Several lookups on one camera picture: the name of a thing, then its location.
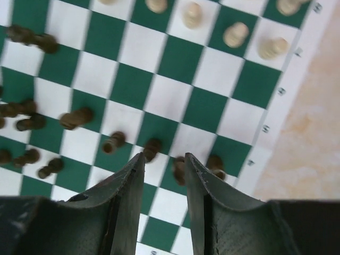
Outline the dark wooden chess piece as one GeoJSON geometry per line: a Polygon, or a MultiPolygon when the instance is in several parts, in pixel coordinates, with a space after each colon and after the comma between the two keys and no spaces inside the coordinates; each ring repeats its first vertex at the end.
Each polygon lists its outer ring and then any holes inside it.
{"type": "Polygon", "coordinates": [[[184,170],[184,157],[179,156],[173,162],[173,176],[178,185],[185,185],[185,170],[184,170]]]}

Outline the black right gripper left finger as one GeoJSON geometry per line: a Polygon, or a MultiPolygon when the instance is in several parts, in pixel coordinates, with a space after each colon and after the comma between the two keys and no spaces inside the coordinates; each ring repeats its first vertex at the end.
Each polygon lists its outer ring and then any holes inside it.
{"type": "Polygon", "coordinates": [[[145,156],[67,201],[1,197],[1,254],[134,254],[145,156]]]}

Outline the light wooden pawn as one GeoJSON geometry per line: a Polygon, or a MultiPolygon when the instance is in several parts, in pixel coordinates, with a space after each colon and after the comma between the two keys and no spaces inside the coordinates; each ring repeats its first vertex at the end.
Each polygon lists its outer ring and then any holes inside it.
{"type": "Polygon", "coordinates": [[[270,60],[287,52],[288,47],[288,41],[282,37],[268,39],[260,44],[258,54],[262,59],[270,60]]]}

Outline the green white chess mat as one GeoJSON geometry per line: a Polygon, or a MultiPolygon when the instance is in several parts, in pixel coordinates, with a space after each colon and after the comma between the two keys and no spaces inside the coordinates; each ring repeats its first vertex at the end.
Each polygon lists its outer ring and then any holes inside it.
{"type": "Polygon", "coordinates": [[[276,1],[189,1],[160,14],[145,1],[1,1],[1,103],[33,99],[43,129],[6,120],[1,147],[40,160],[1,167],[1,195],[67,200],[120,170],[146,142],[160,152],[146,165],[137,254],[192,254],[186,188],[176,157],[223,161],[227,183],[254,189],[273,150],[310,47],[335,1],[308,1],[290,16],[276,1]],[[287,52],[262,59],[260,44],[282,37],[287,52]]]}

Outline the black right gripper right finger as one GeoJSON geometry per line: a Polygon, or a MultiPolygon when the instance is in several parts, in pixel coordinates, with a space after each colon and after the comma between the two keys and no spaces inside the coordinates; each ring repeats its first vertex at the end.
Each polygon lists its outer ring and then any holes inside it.
{"type": "Polygon", "coordinates": [[[191,153],[185,183],[194,254],[339,254],[338,200],[248,196],[191,153]]]}

